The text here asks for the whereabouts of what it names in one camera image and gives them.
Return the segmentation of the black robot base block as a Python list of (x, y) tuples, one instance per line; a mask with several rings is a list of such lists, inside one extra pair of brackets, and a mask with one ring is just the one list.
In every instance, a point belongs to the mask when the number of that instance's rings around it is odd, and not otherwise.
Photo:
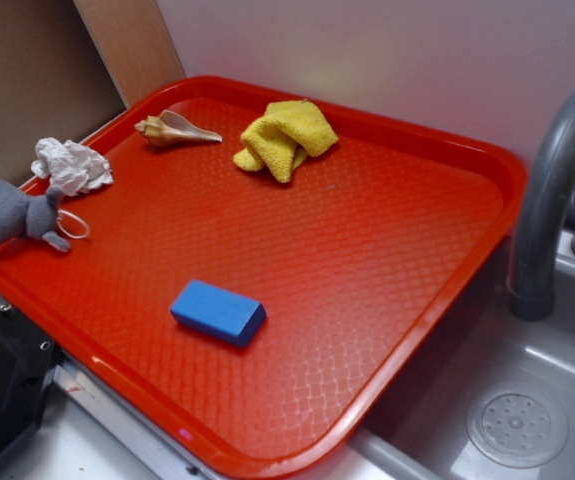
[(58, 356), (26, 315), (0, 307), (0, 461), (40, 429)]

